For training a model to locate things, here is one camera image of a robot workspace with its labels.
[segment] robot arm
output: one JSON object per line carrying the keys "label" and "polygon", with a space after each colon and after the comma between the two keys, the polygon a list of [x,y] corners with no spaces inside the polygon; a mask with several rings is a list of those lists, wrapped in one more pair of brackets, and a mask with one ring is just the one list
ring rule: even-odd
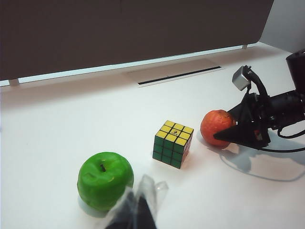
{"label": "robot arm", "polygon": [[[286,58],[296,90],[268,96],[258,75],[245,65],[233,75],[233,83],[239,90],[247,88],[240,104],[228,111],[237,125],[214,134],[219,140],[237,143],[250,148],[264,150],[270,143],[268,128],[278,130],[283,138],[293,138],[305,134],[302,131],[292,136],[282,136],[280,132],[286,126],[305,120],[305,50]],[[249,94],[253,82],[259,91]]]}

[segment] metal bracket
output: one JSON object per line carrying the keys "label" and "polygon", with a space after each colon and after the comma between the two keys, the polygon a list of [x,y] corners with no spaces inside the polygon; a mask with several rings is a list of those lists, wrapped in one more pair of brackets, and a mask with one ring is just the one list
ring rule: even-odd
{"label": "metal bracket", "polygon": [[9,80],[10,86],[17,86],[19,85],[19,79]]}

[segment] dark wall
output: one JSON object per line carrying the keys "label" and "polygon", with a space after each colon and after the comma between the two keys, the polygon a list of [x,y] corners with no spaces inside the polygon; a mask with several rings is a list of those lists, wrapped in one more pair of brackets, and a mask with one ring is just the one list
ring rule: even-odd
{"label": "dark wall", "polygon": [[257,42],[273,0],[2,0],[0,78]]}

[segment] tabletop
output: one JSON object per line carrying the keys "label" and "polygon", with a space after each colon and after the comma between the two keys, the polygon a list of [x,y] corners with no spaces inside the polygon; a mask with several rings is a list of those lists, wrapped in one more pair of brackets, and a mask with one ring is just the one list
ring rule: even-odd
{"label": "tabletop", "polygon": [[[127,73],[150,65],[1,87],[1,227],[103,228],[104,216],[85,206],[76,183],[86,159],[110,151],[130,162],[135,188],[144,174],[167,183],[159,229],[304,228],[304,151],[275,154],[236,144],[218,149],[200,134],[207,112],[241,102],[245,92],[232,76],[242,65],[252,66],[270,96],[294,90],[289,54],[259,44],[192,57],[187,61],[205,58],[222,69],[146,87]],[[194,129],[181,169],[152,158],[154,135],[166,120]],[[283,134],[303,128],[301,122]],[[305,145],[304,136],[269,135],[269,148]]]}

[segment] apple stem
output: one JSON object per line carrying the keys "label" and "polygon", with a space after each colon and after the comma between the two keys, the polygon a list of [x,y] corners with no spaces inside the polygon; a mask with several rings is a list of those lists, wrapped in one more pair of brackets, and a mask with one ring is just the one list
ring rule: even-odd
{"label": "apple stem", "polygon": [[100,164],[100,166],[102,167],[103,172],[106,172],[106,169],[105,169],[104,165]]}

